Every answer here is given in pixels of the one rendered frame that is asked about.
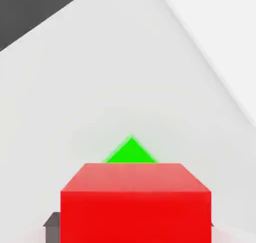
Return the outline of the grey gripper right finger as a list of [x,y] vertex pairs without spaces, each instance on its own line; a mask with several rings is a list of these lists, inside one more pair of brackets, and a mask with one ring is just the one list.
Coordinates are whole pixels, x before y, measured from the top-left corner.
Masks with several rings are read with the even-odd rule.
[[211,243],[220,243],[220,230],[211,224]]

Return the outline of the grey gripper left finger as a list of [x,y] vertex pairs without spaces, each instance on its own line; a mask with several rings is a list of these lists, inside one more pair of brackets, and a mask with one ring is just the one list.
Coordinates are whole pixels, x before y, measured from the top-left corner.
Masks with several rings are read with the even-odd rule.
[[60,218],[61,213],[54,211],[43,224],[45,228],[45,243],[60,243]]

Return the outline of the small red cube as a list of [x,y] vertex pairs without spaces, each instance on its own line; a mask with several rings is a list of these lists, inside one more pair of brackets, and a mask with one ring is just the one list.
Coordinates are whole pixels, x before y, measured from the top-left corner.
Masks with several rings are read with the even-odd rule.
[[212,243],[211,199],[179,163],[87,163],[61,190],[60,243]]

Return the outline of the small green cube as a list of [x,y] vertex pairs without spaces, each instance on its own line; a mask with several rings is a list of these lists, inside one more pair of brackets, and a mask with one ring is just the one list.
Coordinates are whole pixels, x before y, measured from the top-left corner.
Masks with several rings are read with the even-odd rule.
[[133,135],[120,143],[102,163],[159,163]]

